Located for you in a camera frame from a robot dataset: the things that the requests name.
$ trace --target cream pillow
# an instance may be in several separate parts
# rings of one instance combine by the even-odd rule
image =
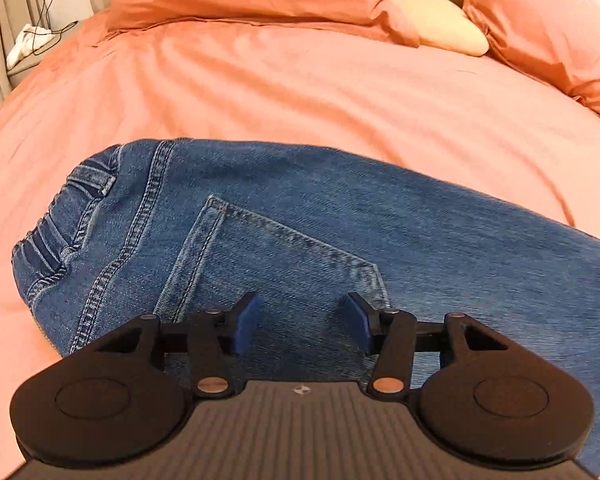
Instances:
[[[464,10],[449,0],[390,0],[400,7],[420,35],[420,44],[482,56],[489,42]]]

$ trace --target metal rivet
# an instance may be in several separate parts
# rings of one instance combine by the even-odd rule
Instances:
[[[380,377],[374,381],[374,390],[381,394],[397,394],[404,390],[404,383],[395,377]]]
[[[222,377],[205,377],[198,381],[198,389],[206,394],[220,394],[229,387]]]

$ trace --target blue pad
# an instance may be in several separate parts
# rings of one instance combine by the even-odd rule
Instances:
[[[355,339],[360,350],[367,354],[373,351],[373,337],[369,328],[369,320],[366,312],[357,304],[349,294],[341,302],[344,303],[345,321],[349,332]]]
[[[247,351],[251,335],[260,321],[262,300],[257,294],[251,298],[240,316],[235,320],[235,332],[233,338],[232,353],[242,355]]]

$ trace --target white cloth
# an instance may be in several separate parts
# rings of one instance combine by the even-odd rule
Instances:
[[[7,55],[7,70],[11,70],[19,61],[30,56],[34,50],[45,46],[54,36],[55,34],[46,28],[34,27],[30,23],[27,23],[20,34],[18,34],[16,44]]]

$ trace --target logo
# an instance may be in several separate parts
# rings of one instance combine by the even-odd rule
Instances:
[[[294,388],[294,393],[298,395],[306,395],[311,393],[311,388],[308,386],[304,386],[304,384],[300,384],[300,386],[296,386]]]

